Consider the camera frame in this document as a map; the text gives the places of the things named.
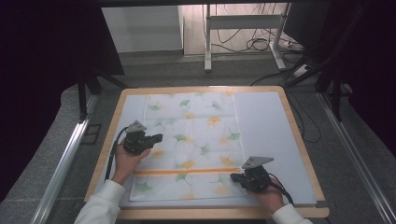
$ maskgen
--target orange stripe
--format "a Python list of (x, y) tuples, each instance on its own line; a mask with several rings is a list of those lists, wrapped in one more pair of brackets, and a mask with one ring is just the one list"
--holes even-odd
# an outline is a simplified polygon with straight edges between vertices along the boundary
[(238, 173), (239, 168), (204, 169), (204, 170), (161, 170), (135, 171), (135, 175), (180, 175), (189, 173)]

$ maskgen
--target person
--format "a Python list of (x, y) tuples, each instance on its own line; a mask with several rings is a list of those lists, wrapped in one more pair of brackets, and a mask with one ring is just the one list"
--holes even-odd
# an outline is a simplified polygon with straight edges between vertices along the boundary
[[(106, 180), (103, 187), (92, 195), (85, 206), (81, 209), (75, 223), (115, 223), (119, 214), (119, 202), (125, 191), (123, 184), (134, 172), (142, 159), (147, 157), (150, 149), (141, 155), (133, 156), (123, 149), (120, 144), (116, 149), (116, 171), (111, 180)], [(276, 224), (312, 224), (308, 219), (302, 218), (292, 204), (283, 204), (282, 194), (272, 187), (261, 193), (247, 191), (256, 197), (263, 208), (273, 215)]]

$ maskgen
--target white sleeve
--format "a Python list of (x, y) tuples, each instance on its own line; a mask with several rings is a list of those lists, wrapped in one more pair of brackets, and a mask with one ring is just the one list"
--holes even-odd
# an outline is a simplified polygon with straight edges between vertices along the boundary
[(81, 209), (75, 223), (115, 223), (124, 191), (123, 186), (107, 180), (102, 189), (92, 195)]
[(310, 220), (303, 218), (291, 203), (274, 212), (273, 219), (276, 224), (312, 224)]

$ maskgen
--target sleeve cuff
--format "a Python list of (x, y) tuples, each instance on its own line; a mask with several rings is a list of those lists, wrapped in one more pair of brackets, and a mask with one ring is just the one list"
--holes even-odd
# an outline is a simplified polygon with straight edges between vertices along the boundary
[(114, 204), (119, 204), (124, 192), (125, 188), (123, 186), (108, 179), (96, 196), (111, 201)]
[(300, 223), (303, 217), (297, 212), (294, 206), (289, 203), (273, 213), (273, 219), (277, 224)]

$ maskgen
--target hand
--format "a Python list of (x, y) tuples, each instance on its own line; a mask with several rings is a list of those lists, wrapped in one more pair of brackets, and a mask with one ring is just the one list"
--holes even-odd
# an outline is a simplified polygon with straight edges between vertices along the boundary
[(123, 142), (117, 146), (116, 149), (116, 172), (112, 180), (120, 185), (123, 185), (128, 177), (134, 172), (140, 161), (147, 157), (150, 149), (146, 149), (140, 155), (132, 155), (123, 149)]
[[(279, 181), (276, 179), (271, 178), (272, 182), (279, 185)], [(256, 193), (250, 190), (247, 190), (247, 193), (250, 195), (255, 196), (259, 202), (262, 204), (262, 206), (269, 211), (271, 214), (276, 212), (279, 208), (283, 207), (285, 204), (283, 204), (283, 197), (282, 193), (279, 192), (279, 190), (274, 189), (273, 187), (269, 187), (267, 190)]]

